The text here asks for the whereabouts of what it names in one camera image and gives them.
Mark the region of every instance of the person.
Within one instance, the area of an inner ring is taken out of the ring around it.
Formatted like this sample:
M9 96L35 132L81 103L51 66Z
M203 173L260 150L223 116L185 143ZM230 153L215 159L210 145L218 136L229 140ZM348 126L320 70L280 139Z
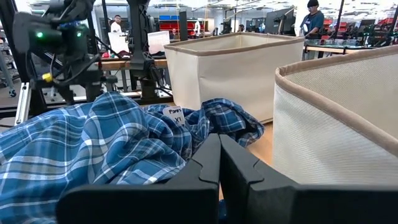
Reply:
M114 17L114 22L111 25L111 32L122 32L122 28L120 26L121 21L122 21L121 16L116 15Z
M307 30L304 32L306 39L320 39L320 29L323 28L325 16L321 11L318 10L318 0L310 0L307 4L307 7L308 11L310 11L310 14L304 17L300 27L303 29L304 25L307 26Z
M177 30L173 28L172 32L170 33L170 40L178 40L179 38L180 35L177 33Z
M243 24L239 25L238 32L244 32L244 25Z

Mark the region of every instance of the blue plaid shirt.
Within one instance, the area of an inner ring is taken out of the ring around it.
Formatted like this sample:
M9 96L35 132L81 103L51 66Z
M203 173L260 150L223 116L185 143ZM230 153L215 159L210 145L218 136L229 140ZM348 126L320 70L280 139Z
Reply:
M55 223L59 198L84 184L153 184L173 177L210 133L240 145L264 127L228 100L183 110L185 125L105 93L95 102L36 116L0 134L0 223Z

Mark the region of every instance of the computer monitor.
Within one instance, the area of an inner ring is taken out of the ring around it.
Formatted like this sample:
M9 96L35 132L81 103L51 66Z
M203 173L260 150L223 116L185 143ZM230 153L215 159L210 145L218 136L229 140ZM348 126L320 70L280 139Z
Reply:
M232 31L231 27L231 18L224 19L224 22L221 24L223 25L223 34L229 34Z
M358 32L364 32L367 26L373 25L376 22L375 19L363 19L359 25Z
M267 13L265 33L280 34L291 32L295 23L294 9L281 9Z

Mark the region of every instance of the beige fabric bin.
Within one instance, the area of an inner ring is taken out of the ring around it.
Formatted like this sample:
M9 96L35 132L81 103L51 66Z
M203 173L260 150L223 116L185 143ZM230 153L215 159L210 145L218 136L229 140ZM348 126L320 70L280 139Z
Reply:
M398 184L398 46L278 68L274 167L302 184Z
M299 62L304 40L281 35L234 33L166 45L174 102L197 110L226 98L259 121L272 119L275 69Z

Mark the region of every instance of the fabric bin rim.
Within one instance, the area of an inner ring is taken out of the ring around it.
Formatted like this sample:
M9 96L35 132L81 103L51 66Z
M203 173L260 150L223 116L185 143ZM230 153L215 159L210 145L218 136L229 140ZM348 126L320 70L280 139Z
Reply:
M286 76L297 72L305 72L316 68L325 68L333 65L341 65L376 57L385 57L397 53L398 45L395 45L374 50L361 50L359 52L347 55L321 58L306 62L297 62L277 68L275 73L275 82L283 90L337 119L338 121L355 130L357 133L382 147L392 155L398 157L398 140L395 137L373 125L360 115L339 105L338 103L285 78Z
M204 42L204 41L221 39L221 38L232 37L232 36L237 36L237 35L255 36L255 37L263 37L263 38L272 37L275 39L282 39L285 41L268 43L268 44L259 44L257 46L251 46L251 47L238 47L238 48L233 48L233 49L224 49L224 50L190 50L190 49L184 49L182 47L179 47L179 46L185 45L185 44L190 44L190 43L195 43L195 42ZM276 46L280 46L280 45L289 45L289 44L296 44L296 43L301 43L301 42L304 43L304 38L302 38L302 37L291 37L291 36L273 35L273 34L258 34L258 33L249 33L249 32L237 32L237 33L233 33L233 34L219 35L216 37L205 37L205 38L201 38L201 39L197 39L197 40L190 40L189 42L187 42L187 41L176 42L176 43L172 43L172 44L167 44L164 46L164 48L168 49L168 50L174 50L177 52L185 53L185 54L195 55L195 56L210 56L210 55L223 55L223 54L247 52L250 50L263 49L266 47L276 47Z

